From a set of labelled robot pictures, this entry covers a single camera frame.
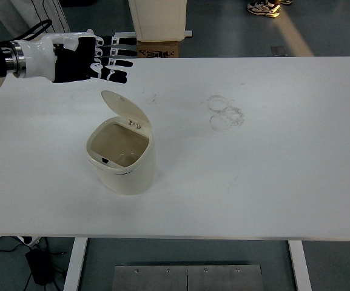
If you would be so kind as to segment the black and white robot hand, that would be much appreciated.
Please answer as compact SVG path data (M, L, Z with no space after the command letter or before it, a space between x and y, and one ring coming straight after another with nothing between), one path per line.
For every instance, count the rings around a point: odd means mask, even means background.
M14 41L17 56L15 74L20 78L44 77L54 83L90 78L125 84L131 67L117 56L136 57L134 50L119 45L137 45L131 36L97 36L91 30L81 33L48 33L36 41Z

